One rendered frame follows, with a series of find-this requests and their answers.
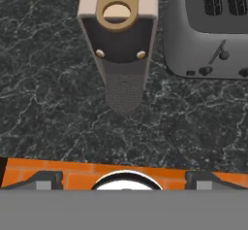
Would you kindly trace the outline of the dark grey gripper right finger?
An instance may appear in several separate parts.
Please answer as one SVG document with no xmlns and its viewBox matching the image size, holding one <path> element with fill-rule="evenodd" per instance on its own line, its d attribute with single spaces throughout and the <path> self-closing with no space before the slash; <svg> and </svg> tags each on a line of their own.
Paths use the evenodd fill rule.
<svg viewBox="0 0 248 230">
<path fill-rule="evenodd" d="M 185 180 L 185 188 L 190 190 L 246 190 L 242 185 L 223 181 L 207 171 L 188 171 L 185 173 Z"/>
</svg>

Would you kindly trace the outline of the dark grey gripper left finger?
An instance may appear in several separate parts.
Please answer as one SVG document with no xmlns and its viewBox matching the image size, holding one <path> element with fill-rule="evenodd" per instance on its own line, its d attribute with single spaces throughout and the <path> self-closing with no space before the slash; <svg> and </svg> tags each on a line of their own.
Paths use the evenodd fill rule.
<svg viewBox="0 0 248 230">
<path fill-rule="evenodd" d="M 39 171 L 25 181 L 4 186 L 3 190 L 62 190 L 62 180 L 61 171 Z"/>
</svg>

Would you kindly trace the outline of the beige and gold coffee machine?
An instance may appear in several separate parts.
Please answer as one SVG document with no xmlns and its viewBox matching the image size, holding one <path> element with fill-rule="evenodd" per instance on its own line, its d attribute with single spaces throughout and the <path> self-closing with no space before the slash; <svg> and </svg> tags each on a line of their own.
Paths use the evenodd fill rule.
<svg viewBox="0 0 248 230">
<path fill-rule="evenodd" d="M 119 114 L 141 103 L 158 23 L 159 0 L 79 0 L 77 19 Z"/>
</svg>

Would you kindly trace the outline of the white and black round object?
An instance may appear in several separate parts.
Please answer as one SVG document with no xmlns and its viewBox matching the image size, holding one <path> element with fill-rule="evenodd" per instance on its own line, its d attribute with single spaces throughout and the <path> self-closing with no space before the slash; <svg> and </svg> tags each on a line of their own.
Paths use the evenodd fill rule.
<svg viewBox="0 0 248 230">
<path fill-rule="evenodd" d="M 100 177 L 92 190 L 162 190 L 163 187 L 145 175 L 132 170 L 119 170 Z"/>
</svg>

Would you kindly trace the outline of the grey toaster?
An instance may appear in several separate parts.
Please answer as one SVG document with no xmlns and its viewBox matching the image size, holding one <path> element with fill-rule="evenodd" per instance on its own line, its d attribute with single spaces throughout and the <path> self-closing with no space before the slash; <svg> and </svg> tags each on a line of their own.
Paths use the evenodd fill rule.
<svg viewBox="0 0 248 230">
<path fill-rule="evenodd" d="M 169 0 L 163 26 L 175 75 L 248 81 L 248 0 Z"/>
</svg>

